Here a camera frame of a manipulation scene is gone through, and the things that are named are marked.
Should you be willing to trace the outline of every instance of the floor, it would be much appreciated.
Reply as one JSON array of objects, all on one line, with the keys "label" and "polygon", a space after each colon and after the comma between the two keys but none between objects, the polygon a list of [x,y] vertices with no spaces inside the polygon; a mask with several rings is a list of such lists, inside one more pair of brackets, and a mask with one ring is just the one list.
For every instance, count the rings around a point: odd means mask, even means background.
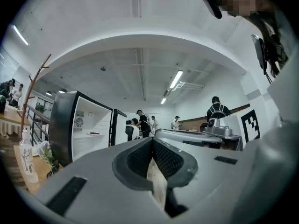
[{"label": "floor", "polygon": [[[17,187],[26,188],[26,184],[21,175],[14,155],[14,145],[19,145],[20,141],[21,139],[15,133],[13,135],[10,135],[9,139],[6,139],[5,137],[0,135],[0,158],[5,165],[12,183]],[[161,208],[164,209],[167,181],[153,159],[149,164],[147,179],[153,182],[154,199],[161,206]]]},{"label": "floor", "polygon": [[0,158],[4,163],[12,183],[18,187],[26,187],[14,155],[14,145],[19,145],[20,141],[21,139],[15,133],[9,135],[9,139],[0,135]]}]

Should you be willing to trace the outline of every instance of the chair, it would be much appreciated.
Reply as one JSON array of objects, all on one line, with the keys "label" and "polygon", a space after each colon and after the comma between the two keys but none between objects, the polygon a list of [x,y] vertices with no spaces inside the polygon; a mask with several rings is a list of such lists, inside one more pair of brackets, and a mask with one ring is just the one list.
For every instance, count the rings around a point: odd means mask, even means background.
[{"label": "chair", "polygon": [[132,126],[126,126],[126,134],[128,135],[128,141],[132,140],[134,128]]},{"label": "chair", "polygon": [[202,123],[201,126],[199,127],[200,132],[202,133],[205,130],[205,127],[207,127],[208,123]]}]

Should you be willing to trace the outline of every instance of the person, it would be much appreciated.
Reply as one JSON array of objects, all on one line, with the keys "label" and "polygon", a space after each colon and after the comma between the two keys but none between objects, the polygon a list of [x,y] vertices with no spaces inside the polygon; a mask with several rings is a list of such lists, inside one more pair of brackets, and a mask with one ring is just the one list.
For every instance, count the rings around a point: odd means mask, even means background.
[{"label": "person", "polygon": [[154,124],[153,124],[153,129],[155,129],[154,131],[156,132],[156,130],[158,130],[158,121],[156,120],[156,117],[155,116],[152,116],[151,117],[151,120],[154,121]]},{"label": "person", "polygon": [[15,80],[11,79],[10,81],[6,81],[0,84],[0,95],[5,96],[8,101],[10,101],[10,94],[13,91],[15,84]]},{"label": "person", "polygon": [[220,119],[231,114],[231,112],[225,105],[221,105],[220,100],[217,96],[214,96],[212,98],[212,103],[213,105],[206,112],[207,121],[214,118]]},{"label": "person", "polygon": [[132,140],[136,140],[139,137],[139,128],[136,126],[138,124],[138,119],[132,119],[129,126],[133,127],[133,134],[132,134]]},{"label": "person", "polygon": [[179,116],[177,115],[171,123],[171,129],[179,130],[179,127],[181,126],[181,124],[178,122],[178,119],[179,119]]},{"label": "person", "polygon": [[142,131],[142,136],[144,138],[149,137],[150,126],[148,124],[148,117],[143,114],[142,110],[138,110],[137,114],[140,116],[140,118],[139,118],[139,122],[136,124],[136,126],[140,126],[141,131]]},{"label": "person", "polygon": [[280,69],[284,67],[298,42],[281,10],[282,7],[287,8],[284,11],[292,15],[289,9],[291,6],[281,1],[277,6],[271,0],[216,0],[216,4],[232,16],[242,16],[261,31],[264,45],[268,50],[271,73],[276,77],[279,74],[278,66]]},{"label": "person", "polygon": [[13,91],[12,100],[9,103],[10,106],[18,107],[19,98],[22,97],[23,84],[20,84],[19,89]]}]

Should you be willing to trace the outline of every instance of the fan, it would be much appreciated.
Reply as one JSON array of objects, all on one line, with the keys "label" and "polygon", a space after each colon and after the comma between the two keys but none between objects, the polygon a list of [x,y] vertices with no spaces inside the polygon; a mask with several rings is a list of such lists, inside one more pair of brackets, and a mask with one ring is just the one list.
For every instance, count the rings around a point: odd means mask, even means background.
[{"label": "fan", "polygon": [[79,117],[79,118],[76,119],[75,123],[76,123],[76,126],[78,128],[80,128],[80,127],[83,126],[83,119]]}]

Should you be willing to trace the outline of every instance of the cable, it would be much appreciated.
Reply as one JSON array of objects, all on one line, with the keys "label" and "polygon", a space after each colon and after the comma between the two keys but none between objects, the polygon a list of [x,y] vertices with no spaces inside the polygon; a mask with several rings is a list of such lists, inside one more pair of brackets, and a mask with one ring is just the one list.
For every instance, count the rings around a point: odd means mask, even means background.
[{"label": "cable", "polygon": [[270,76],[268,75],[268,73],[266,73],[266,75],[267,75],[268,79],[269,79],[269,80],[271,81],[271,83],[272,83],[272,80],[271,80]]},{"label": "cable", "polygon": [[268,81],[269,81],[269,83],[271,84],[272,83],[272,80],[271,80],[271,78],[269,77],[269,75],[267,74],[267,72],[266,72],[266,77],[267,77],[267,79],[268,79]]}]

